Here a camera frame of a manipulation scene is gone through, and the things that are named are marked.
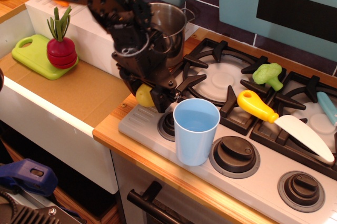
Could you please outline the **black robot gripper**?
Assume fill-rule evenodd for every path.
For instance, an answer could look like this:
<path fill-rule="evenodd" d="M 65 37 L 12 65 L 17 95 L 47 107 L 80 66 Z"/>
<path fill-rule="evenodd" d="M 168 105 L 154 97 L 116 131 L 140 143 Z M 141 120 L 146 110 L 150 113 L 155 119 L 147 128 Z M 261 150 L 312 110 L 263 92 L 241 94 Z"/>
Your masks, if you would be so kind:
<path fill-rule="evenodd" d="M 141 49 L 116 48 L 112 53 L 120 77 L 133 95 L 143 83 L 153 87 L 150 95 L 159 113 L 164 113 L 178 98 L 176 81 L 166 67 L 167 46 L 163 37 L 162 32 L 154 30 L 151 35 L 146 35 L 146 43 Z"/>

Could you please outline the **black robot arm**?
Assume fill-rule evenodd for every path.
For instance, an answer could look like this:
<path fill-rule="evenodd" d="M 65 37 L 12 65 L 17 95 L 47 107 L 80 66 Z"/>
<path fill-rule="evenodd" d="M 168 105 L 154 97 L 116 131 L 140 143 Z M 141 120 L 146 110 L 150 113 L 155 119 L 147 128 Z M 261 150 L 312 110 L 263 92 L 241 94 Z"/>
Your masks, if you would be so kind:
<path fill-rule="evenodd" d="M 62 0 L 86 5 L 94 19 L 112 36 L 120 77 L 136 94 L 142 84 L 163 113 L 174 102 L 176 81 L 166 67 L 173 41 L 152 22 L 153 10 L 143 0 Z"/>

